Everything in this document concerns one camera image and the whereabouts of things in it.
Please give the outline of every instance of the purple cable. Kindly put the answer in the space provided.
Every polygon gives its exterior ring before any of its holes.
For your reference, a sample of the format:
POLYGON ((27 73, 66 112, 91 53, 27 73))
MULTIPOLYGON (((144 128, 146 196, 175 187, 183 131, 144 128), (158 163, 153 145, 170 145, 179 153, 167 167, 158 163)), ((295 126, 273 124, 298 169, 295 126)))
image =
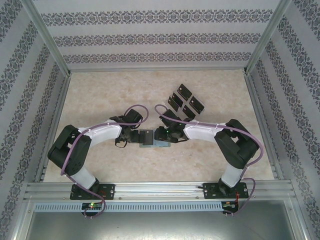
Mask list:
MULTIPOLYGON (((171 118, 171 117, 167 117, 163 114, 161 114, 158 110, 157 110, 157 107, 163 107, 165 108, 166 110, 168 110, 168 108, 165 106, 165 105, 162 105, 162 104, 157 104, 154 106, 154 110, 156 111, 157 114, 159 114, 161 117, 165 118, 165 119, 168 119, 170 121, 173 121, 173 122, 177 122, 177 123, 181 123, 181 124, 189 124, 189 125, 199 125, 199 126, 205 126, 205 127, 215 127, 215 128, 220 128, 220 129, 228 129, 228 130, 232 130, 232 131, 236 131, 238 133, 241 133, 241 134, 244 134, 248 137, 250 137, 252 140, 255 141, 255 143, 259 146, 260 148, 260 155, 252 162, 248 163, 246 166, 245 166, 245 169, 242 171, 241 175, 240 175, 240 179, 244 179, 244 180, 252 180, 253 181, 253 188, 252 188, 252 191, 249 195, 249 197, 247 198, 247 200, 245 201, 245 203, 243 204, 243 206, 236 212, 236 213, 239 213, 240 210, 242 210, 249 202, 250 198, 252 197, 254 191, 255 191, 255 188, 256 188, 256 181, 251 178, 251 177, 247 177, 247 178, 243 178, 246 170, 248 169, 249 166, 251 166, 252 164, 255 164, 257 163, 261 158, 262 156, 264 155, 264 148, 263 148, 263 145, 261 144, 261 142, 253 135, 251 135, 250 133, 246 132, 246 131, 243 131, 243 130, 240 130, 240 129, 237 129, 237 128, 234 128, 234 127, 230 127, 230 126, 223 126, 223 125, 218 125, 218 124, 214 124, 214 123, 204 123, 204 122, 188 122, 188 121, 181 121, 181 120, 177 120, 177 119, 174 119, 174 118, 171 118)), ((235 215, 236 213, 232 213, 231 211, 227 211, 227 210, 224 210, 225 212, 230 212, 229 215, 235 215)))
MULTIPOLYGON (((124 114, 124 115, 126 115, 126 113, 127 113, 130 109, 132 109, 132 108, 134 108, 134 107, 142 107, 142 108, 144 108, 144 109, 146 110, 146 117, 145 117, 145 119, 144 119, 143 121, 139 122, 139 124, 143 124, 145 121, 147 121, 147 119, 148 119, 148 117, 149 117, 149 110, 148 110, 145 106, 143 106, 143 105, 140 105, 140 104, 132 105, 131 107, 129 107, 129 108, 125 111, 125 114, 124 114)), ((70 150, 69 150, 69 152, 68 152, 68 154, 67 154, 67 156, 66 156, 66 158, 65 158, 65 160, 64 160, 64 163, 63 163, 63 166, 62 166, 62 169, 61 169, 61 173, 60 173, 61 176, 65 174, 65 170, 66 170, 66 167, 67 167, 67 165, 68 165, 70 156, 71 156, 71 154, 72 154, 72 152, 73 152, 73 150, 74 150, 77 142, 78 142, 79 139, 81 138, 81 136, 83 136, 83 135, 84 135, 85 133, 87 133, 89 130, 96 129, 96 128, 103 127, 103 126, 112 126, 112 125, 135 126, 135 125, 137 125, 137 123, 119 123, 119 122, 109 122, 109 123, 108 123, 108 122, 105 122, 105 123, 101 123, 101 124, 92 126, 92 127, 90 127, 89 129, 86 129, 86 130, 84 130, 83 132, 81 132, 81 133, 76 137, 76 139, 74 140, 74 142, 73 142, 73 144, 72 144, 72 146, 71 146, 71 148, 70 148, 70 150)), ((77 183, 71 176, 69 176, 69 175, 66 175, 66 176, 67 176, 72 182, 74 182, 77 186, 79 186, 81 189, 83 189, 84 191, 86 191, 86 192, 88 192, 89 194, 92 194, 92 195, 94 195, 94 196, 96 196, 96 197, 98 197, 98 198, 101 199, 101 202, 102 202, 102 204, 103 204, 102 210, 101 210, 100 212, 98 212, 96 215, 91 216, 90 219, 93 219, 93 218, 101 215, 101 214, 105 211, 105 209, 106 209, 106 201, 105 201, 105 199, 104 199, 102 196, 100 196, 99 194, 96 194, 96 193, 94 193, 93 191, 90 191, 90 190, 86 189, 84 186, 82 186, 82 185, 80 185, 79 183, 77 183)), ((83 214, 84 214, 84 217, 86 218, 86 217, 87 217, 86 211, 84 211, 83 214)))

